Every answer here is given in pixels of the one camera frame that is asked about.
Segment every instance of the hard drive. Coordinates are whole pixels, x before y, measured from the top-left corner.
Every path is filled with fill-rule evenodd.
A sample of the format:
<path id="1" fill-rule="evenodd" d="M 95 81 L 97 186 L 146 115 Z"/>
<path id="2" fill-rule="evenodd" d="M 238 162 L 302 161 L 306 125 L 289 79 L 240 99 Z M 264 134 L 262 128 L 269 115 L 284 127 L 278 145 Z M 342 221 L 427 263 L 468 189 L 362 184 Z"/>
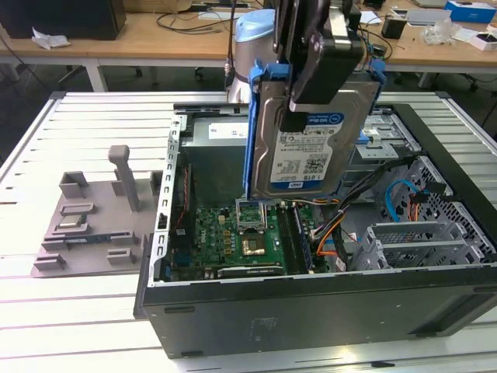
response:
<path id="1" fill-rule="evenodd" d="M 378 82 L 351 81 L 329 105 L 290 105 L 294 112 L 309 113 L 304 131 L 290 133 L 275 125 L 287 104 L 284 82 L 264 82 L 247 197 L 331 194 L 338 186 L 378 88 Z"/>

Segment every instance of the sticker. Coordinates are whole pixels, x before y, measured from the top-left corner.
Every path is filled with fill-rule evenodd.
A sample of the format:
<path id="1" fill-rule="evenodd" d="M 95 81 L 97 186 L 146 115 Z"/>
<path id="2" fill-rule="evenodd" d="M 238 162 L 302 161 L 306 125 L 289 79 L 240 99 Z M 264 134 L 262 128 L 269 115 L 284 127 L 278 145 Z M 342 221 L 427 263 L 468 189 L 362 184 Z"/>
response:
<path id="1" fill-rule="evenodd" d="M 225 138 L 247 138 L 249 123 L 211 123 L 209 124 L 209 139 L 221 140 Z"/>
<path id="2" fill-rule="evenodd" d="M 87 243 L 86 239 L 66 239 L 66 243 Z"/>
<path id="3" fill-rule="evenodd" d="M 345 116 L 342 113 L 309 114 L 308 124 L 341 124 Z"/>
<path id="4" fill-rule="evenodd" d="M 335 265 L 336 265 L 336 268 L 340 271 L 340 272 L 345 272 L 347 267 L 345 265 L 345 263 L 343 262 L 343 260 L 341 260 L 340 258 L 336 257 L 336 262 L 335 262 Z"/>
<path id="5" fill-rule="evenodd" d="M 309 125 L 303 132 L 278 131 L 271 170 L 271 183 L 288 183 L 287 188 L 305 187 L 305 182 L 323 180 L 332 158 L 330 139 L 342 128 L 343 114 L 313 114 L 313 120 L 333 121 L 337 124 Z"/>
<path id="6" fill-rule="evenodd" d="M 363 134 L 365 134 L 366 136 L 374 136 L 374 135 L 379 135 L 378 131 L 376 131 L 374 128 L 370 128 L 370 129 L 364 129 L 363 130 Z"/>
<path id="7" fill-rule="evenodd" d="M 288 184 L 289 189 L 300 189 L 303 186 L 304 186 L 304 183 L 301 181 L 297 181 L 296 183 L 289 183 Z"/>

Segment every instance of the motherboard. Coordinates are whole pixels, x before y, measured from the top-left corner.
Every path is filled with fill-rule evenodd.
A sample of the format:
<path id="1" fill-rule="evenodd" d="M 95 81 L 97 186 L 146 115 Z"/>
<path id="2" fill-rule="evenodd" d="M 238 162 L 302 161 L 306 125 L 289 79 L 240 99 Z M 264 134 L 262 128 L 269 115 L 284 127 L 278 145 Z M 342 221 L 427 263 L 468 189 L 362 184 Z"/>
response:
<path id="1" fill-rule="evenodd" d="M 296 209 L 298 213 L 289 214 L 290 220 L 293 223 L 298 219 L 299 234 L 307 239 L 315 228 L 312 207 L 301 205 Z M 285 251 L 285 239 L 295 232 L 289 232 L 282 218 L 285 211 L 276 203 L 246 200 L 236 200 L 235 205 L 226 207 L 198 207 L 192 245 L 173 250 L 173 277 L 187 280 L 292 273 L 295 259 Z"/>

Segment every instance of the floor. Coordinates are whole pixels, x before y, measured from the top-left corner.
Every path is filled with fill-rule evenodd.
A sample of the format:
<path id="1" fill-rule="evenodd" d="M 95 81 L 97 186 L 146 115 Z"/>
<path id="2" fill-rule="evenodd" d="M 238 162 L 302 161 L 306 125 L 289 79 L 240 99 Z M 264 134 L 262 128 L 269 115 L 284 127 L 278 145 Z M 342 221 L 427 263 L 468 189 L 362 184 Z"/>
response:
<path id="1" fill-rule="evenodd" d="M 60 90 L 59 78 L 66 73 L 64 66 L 31 66 L 36 75 L 50 90 Z M 44 88 L 26 70 L 20 74 L 21 80 L 11 83 L 8 79 L 0 82 L 0 164 L 3 163 L 19 139 L 31 125 L 41 107 L 47 101 L 50 92 Z M 131 67 L 105 67 L 109 90 L 111 91 L 150 91 L 151 79 L 148 68 L 142 68 L 143 76 L 138 78 Z M 398 76 L 390 74 L 387 91 L 418 91 L 419 77 L 414 74 L 403 74 L 401 82 Z M 482 81 L 494 77 L 478 75 Z M 224 72 L 220 68 L 205 68 L 203 79 L 197 81 L 192 68 L 158 68 L 158 89 L 167 91 L 221 91 L 224 89 Z M 476 92 L 470 90 L 471 83 L 462 75 L 441 74 L 436 85 L 430 90 L 448 92 L 455 101 L 479 124 L 485 119 L 488 111 L 497 101 L 492 97 L 492 90 L 497 92 L 497 78 L 494 82 L 478 82 Z M 89 92 L 91 85 L 88 76 L 83 72 L 74 77 L 65 86 L 65 90 Z M 497 110 L 487 120 L 485 130 L 494 136 L 497 132 Z"/>

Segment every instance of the blue box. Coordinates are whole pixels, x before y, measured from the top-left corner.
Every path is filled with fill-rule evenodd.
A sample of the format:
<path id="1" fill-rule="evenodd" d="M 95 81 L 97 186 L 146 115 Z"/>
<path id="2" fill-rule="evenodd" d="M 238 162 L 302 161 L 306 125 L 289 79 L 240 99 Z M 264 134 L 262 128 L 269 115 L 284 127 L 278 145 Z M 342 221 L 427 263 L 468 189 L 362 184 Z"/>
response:
<path id="1" fill-rule="evenodd" d="M 454 22 L 490 23 L 495 15 L 495 8 L 484 2 L 473 2 L 462 5 L 450 1 L 445 4 L 446 10 L 451 10 L 450 19 Z"/>

